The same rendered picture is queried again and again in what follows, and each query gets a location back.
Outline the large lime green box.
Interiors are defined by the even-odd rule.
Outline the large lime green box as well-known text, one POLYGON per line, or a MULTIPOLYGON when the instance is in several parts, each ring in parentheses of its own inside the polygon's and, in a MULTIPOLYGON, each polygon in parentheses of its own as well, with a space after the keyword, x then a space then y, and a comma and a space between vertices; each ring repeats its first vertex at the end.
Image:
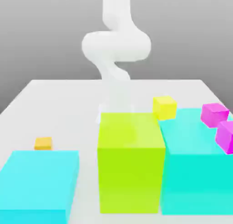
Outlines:
POLYGON ((157 213, 165 150, 153 113, 102 113, 97 146, 100 212, 157 213))

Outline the small yellow cube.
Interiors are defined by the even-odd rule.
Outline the small yellow cube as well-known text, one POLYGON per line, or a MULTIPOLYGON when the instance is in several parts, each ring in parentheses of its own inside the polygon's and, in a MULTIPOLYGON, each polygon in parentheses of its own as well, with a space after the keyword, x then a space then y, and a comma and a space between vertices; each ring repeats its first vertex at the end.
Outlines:
POLYGON ((177 102, 171 96, 153 98, 152 111, 158 120, 176 118, 177 102))

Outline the small magenta cube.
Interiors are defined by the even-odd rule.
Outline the small magenta cube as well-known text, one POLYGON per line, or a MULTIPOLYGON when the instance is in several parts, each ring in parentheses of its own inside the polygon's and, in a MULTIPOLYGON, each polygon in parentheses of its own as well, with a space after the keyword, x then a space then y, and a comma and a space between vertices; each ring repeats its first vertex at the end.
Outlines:
POLYGON ((233 121, 219 123, 215 141, 226 154, 233 154, 233 121))
POLYGON ((216 128, 221 121, 228 119, 229 109, 219 103, 202 105, 200 120, 209 128, 216 128))

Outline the small orange cube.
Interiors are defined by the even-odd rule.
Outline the small orange cube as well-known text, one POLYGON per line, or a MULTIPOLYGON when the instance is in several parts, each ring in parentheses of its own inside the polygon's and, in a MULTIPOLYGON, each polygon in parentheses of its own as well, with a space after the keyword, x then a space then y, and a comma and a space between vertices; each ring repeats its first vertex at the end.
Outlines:
POLYGON ((52 150, 52 138, 51 137, 36 138, 34 144, 34 150, 52 150))

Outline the large turquoise box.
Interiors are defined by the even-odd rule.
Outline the large turquoise box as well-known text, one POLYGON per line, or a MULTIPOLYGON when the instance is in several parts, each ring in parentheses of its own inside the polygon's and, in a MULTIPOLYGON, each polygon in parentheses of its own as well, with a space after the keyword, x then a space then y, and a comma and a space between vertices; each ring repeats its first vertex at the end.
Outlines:
POLYGON ((233 215, 233 155, 220 148, 216 129, 200 115, 200 108, 183 108, 176 118, 160 121, 163 215, 233 215))

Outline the large cyan box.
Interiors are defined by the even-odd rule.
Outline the large cyan box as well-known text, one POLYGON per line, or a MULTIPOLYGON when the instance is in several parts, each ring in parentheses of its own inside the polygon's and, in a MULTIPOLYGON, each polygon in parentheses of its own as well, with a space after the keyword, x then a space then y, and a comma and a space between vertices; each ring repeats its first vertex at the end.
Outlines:
POLYGON ((13 151, 0 171, 0 224, 68 224, 78 151, 13 151))

